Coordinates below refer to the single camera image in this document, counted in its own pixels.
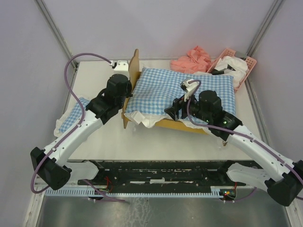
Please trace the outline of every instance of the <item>red wire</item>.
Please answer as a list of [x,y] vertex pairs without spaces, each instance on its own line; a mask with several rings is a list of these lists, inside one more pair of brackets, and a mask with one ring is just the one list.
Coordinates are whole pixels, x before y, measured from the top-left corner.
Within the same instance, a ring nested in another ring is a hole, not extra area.
[[110,190],[109,190],[109,192],[108,192],[108,193],[111,193],[111,191],[114,188],[113,183],[109,180],[109,178],[107,176],[104,179],[107,180],[106,190],[108,189],[109,183],[112,185],[111,188],[110,188]]

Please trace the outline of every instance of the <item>blue checkered pillow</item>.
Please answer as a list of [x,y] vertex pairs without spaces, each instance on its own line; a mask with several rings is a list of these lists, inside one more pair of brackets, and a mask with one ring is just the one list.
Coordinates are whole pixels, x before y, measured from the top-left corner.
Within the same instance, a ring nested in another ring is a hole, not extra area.
[[[80,102],[84,106],[84,109],[86,105],[89,103],[89,100],[81,97],[79,98]],[[80,105],[76,103],[76,105],[73,107],[71,114],[66,118],[66,120],[63,122],[61,127],[59,128],[59,132],[64,133],[66,130],[68,130],[69,127],[72,126],[76,122],[76,120],[81,117],[82,111],[80,108]]]
[[[175,98],[184,95],[180,83],[187,78],[199,79],[202,84],[195,96],[199,99],[200,92],[214,90],[222,100],[223,109],[235,115],[235,95],[232,76],[192,75],[171,70],[143,68],[140,79],[129,99],[125,113],[139,111],[142,114],[166,115],[165,108],[172,105]],[[195,122],[204,123],[193,118]]]

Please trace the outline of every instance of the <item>cardboard bed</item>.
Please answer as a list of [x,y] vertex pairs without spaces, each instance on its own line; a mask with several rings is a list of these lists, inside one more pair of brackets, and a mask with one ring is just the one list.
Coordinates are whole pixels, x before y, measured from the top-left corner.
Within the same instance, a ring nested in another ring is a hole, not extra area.
[[[134,90],[136,83],[138,79],[140,78],[140,64],[139,64],[139,50],[136,49],[134,51],[134,56],[129,62],[129,77],[130,81],[132,83],[132,91]],[[128,98],[125,100],[124,107],[122,109],[122,119],[123,119],[123,127],[126,129],[128,122],[130,121],[127,117],[125,117],[124,113],[127,108],[128,104]],[[189,132],[195,132],[200,134],[207,134],[203,129],[193,129],[187,127],[184,123],[180,121],[174,121],[170,119],[162,119],[161,121],[157,122],[155,126],[169,128],[169,129],[175,129],[175,130],[181,130],[181,131],[189,131]]]

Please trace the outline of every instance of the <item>metal floor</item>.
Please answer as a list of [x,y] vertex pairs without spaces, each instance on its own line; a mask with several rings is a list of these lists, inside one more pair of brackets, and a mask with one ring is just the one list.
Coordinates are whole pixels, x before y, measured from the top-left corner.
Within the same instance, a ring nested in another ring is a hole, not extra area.
[[[238,189],[238,197],[251,190]],[[290,227],[284,207],[257,191],[239,203],[206,198],[123,198],[129,203],[45,196],[37,227]]]

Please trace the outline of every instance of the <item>white cable holder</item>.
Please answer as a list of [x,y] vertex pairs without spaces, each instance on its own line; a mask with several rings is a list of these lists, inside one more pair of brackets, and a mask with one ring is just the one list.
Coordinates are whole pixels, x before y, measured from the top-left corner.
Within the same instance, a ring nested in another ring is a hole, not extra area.
[[[223,198],[219,194],[219,188],[211,188],[210,193],[106,193],[110,197],[145,197],[145,198]],[[103,197],[95,192],[90,186],[87,187],[63,187],[54,191],[47,189],[45,196],[68,196],[68,197]]]

